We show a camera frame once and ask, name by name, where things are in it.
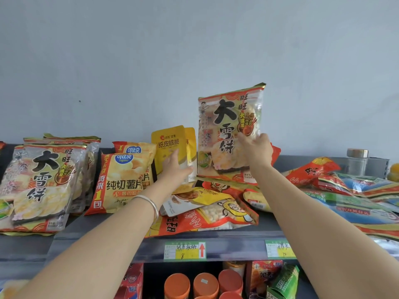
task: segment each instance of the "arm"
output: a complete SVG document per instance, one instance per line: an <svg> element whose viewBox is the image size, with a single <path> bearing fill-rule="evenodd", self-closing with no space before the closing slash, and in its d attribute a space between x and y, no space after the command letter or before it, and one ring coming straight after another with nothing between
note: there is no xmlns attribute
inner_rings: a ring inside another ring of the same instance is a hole
<svg viewBox="0 0 399 299"><path fill-rule="evenodd" d="M399 263L351 223L304 194L271 163L266 134L239 138L251 174L320 298L394 298Z"/></svg>
<svg viewBox="0 0 399 299"><path fill-rule="evenodd" d="M140 194L159 208L192 168L180 169L177 152L164 172ZM154 208L133 199L56 257L14 299L112 299L154 219Z"/></svg>

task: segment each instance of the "price tag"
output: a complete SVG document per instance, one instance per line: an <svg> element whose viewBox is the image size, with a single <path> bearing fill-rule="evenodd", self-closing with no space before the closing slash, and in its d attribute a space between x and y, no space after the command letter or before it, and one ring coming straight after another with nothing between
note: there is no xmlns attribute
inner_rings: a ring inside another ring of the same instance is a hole
<svg viewBox="0 0 399 299"><path fill-rule="evenodd" d="M296 259L287 239L265 240L268 259Z"/></svg>
<svg viewBox="0 0 399 299"><path fill-rule="evenodd" d="M204 241L167 242L164 250L165 261L205 261L206 244Z"/></svg>

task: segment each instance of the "silver bracelet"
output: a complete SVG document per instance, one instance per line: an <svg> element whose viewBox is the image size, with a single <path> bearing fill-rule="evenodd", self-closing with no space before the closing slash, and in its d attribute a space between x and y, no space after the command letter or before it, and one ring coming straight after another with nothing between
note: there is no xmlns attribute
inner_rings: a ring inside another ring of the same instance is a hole
<svg viewBox="0 0 399 299"><path fill-rule="evenodd" d="M152 207L154 208L154 211L155 211L154 222L156 222L158 220L158 217L159 217L159 213L158 213L158 209L156 207L156 204L151 199L149 199L147 196L144 196L144 195L136 195L135 197L133 197L133 199L135 199L137 197L148 201L152 205Z"/></svg>

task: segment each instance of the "person's right hand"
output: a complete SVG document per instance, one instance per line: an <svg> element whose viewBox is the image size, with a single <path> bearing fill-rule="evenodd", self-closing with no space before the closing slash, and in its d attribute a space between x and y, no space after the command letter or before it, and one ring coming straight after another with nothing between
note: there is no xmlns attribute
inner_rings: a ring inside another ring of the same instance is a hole
<svg viewBox="0 0 399 299"><path fill-rule="evenodd" d="M253 140L239 132L238 139L244 146L245 155L250 168L255 165L271 166L273 148L266 133L257 135Z"/></svg>

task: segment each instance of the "blue oval logo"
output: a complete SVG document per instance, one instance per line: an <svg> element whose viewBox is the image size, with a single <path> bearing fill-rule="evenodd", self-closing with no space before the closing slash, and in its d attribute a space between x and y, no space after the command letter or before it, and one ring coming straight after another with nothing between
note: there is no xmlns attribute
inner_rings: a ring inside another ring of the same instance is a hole
<svg viewBox="0 0 399 299"><path fill-rule="evenodd" d="M120 164L129 163L133 160L133 155L117 155L115 156L115 160Z"/></svg>
<svg viewBox="0 0 399 299"><path fill-rule="evenodd" d="M140 146L130 146L126 149L126 153L141 153Z"/></svg>

